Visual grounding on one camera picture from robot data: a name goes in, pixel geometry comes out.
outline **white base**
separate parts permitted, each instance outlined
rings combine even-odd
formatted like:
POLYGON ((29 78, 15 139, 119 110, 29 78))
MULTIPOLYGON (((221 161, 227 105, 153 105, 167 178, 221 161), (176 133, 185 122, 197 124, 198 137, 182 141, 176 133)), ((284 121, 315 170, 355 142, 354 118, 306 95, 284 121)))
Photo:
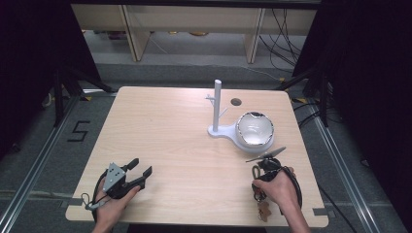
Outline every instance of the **white base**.
POLYGON ((236 122, 233 123, 232 125, 219 125, 217 132, 213 131, 213 125, 210 125, 207 131, 209 135, 213 138, 230 139, 234 143, 234 145, 236 145, 236 147, 248 153, 263 153, 267 151, 273 145, 273 137, 270 139, 269 142, 257 148, 248 148, 248 147, 241 145, 236 136, 236 122))

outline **human hand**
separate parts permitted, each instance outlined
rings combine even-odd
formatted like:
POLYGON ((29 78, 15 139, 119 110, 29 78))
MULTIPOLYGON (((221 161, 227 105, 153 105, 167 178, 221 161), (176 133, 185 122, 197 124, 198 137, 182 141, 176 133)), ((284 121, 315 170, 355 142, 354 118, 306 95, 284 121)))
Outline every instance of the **human hand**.
MULTIPOLYGON (((289 167, 289 169, 294 175, 294 169, 292 167, 289 167)), ((280 207, 284 204, 298 204, 293 183, 283 170, 281 170, 270 182, 254 180, 253 183, 256 187, 262 189, 269 199, 278 204, 280 207)))
POLYGON ((103 184, 106 178, 102 179, 98 187, 98 193, 94 201, 100 200, 107 201, 103 206, 97 208, 97 222, 94 226, 93 233, 103 233, 110 232, 110 230, 115 226, 119 221, 121 215, 124 212, 127 204, 131 199, 136 195, 140 190, 140 186, 135 186, 130 191, 123 196, 121 199, 111 199, 111 197, 106 196, 106 193, 103 192, 103 184))
POLYGON ((309 225, 300 210, 296 191, 288 175, 281 170, 270 182, 253 180, 256 187, 261 188, 270 200, 278 204, 284 214, 291 232, 310 232, 309 225))

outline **white vertical rod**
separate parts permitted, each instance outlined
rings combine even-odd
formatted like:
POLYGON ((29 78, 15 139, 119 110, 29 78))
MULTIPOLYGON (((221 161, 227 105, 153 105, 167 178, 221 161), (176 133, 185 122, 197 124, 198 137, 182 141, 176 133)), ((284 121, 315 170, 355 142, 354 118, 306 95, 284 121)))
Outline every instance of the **white vertical rod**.
POLYGON ((215 80, 215 97, 213 101, 213 132, 218 132, 219 113, 221 108, 221 89, 222 82, 220 80, 215 80))

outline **wooden table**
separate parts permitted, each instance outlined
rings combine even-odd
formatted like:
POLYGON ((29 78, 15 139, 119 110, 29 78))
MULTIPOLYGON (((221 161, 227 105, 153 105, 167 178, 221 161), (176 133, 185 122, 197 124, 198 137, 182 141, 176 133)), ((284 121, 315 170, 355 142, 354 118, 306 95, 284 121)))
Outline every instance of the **wooden table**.
MULTIPOLYGON (((142 176, 149 166, 153 173, 146 189, 126 208, 121 221, 156 224, 227 226, 287 226, 279 208, 270 202, 272 215, 258 219, 257 202, 251 189, 255 157, 224 138, 212 138, 213 107, 205 97, 214 89, 123 87, 109 112, 86 165, 74 198, 90 196, 98 177, 115 162, 122 166, 138 157, 140 164, 127 172, 127 180, 142 176)), ((220 125, 229 125, 243 114, 267 115, 275 127, 270 150, 287 147, 277 158, 292 166, 303 194, 302 211, 311 227, 325 227, 323 209, 312 167, 298 129, 289 96, 283 91, 223 89, 221 107, 227 111, 220 125), (239 98, 240 106, 230 100, 239 98)), ((69 206, 69 220, 92 221, 84 206, 69 206)))

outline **metal rail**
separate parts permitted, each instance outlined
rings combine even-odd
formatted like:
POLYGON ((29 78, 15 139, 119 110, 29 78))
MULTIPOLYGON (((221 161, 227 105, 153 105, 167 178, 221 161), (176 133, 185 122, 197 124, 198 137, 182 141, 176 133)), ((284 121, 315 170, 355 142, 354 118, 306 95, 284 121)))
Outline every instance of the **metal rail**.
POLYGON ((27 200, 27 197, 30 195, 30 191, 33 189, 34 184, 39 179, 40 174, 42 173, 43 168, 45 167, 50 157, 52 149, 54 148, 58 137, 64 129, 67 118, 70 116, 70 113, 73 111, 76 104, 79 103, 79 100, 79 96, 72 96, 70 98, 65 108, 66 114, 64 115, 61 122, 51 131, 51 134, 43 145, 42 150, 36 158, 36 161, 34 161, 33 165, 31 166, 24 181, 22 182, 18 191, 10 202, 7 210, 1 216, 0 229, 2 233, 10 232, 13 225, 15 224, 20 211, 27 200))
MULTIPOLYGON (((310 111, 314 114, 318 111, 318 108, 315 105, 311 105, 310 111)), ((354 178, 351 175, 351 172, 348 169, 348 166, 345 163, 345 160, 342 157, 342 154, 339 151, 339 148, 335 144, 332 135, 327 127, 324 127, 322 121, 316 117, 316 125, 321 132, 322 138, 326 144, 327 150, 329 151, 330 157, 333 160, 333 163, 336 166, 337 172, 345 185, 345 188, 349 194, 349 197, 354 204, 355 210, 358 213, 360 221, 363 225, 363 228, 366 232, 381 232, 379 226, 376 223, 376 220, 367 206, 366 201, 364 200, 361 191, 359 190, 354 178)))
POLYGON ((340 7, 341 0, 70 0, 70 4, 136 5, 172 7, 275 8, 317 10, 340 7))

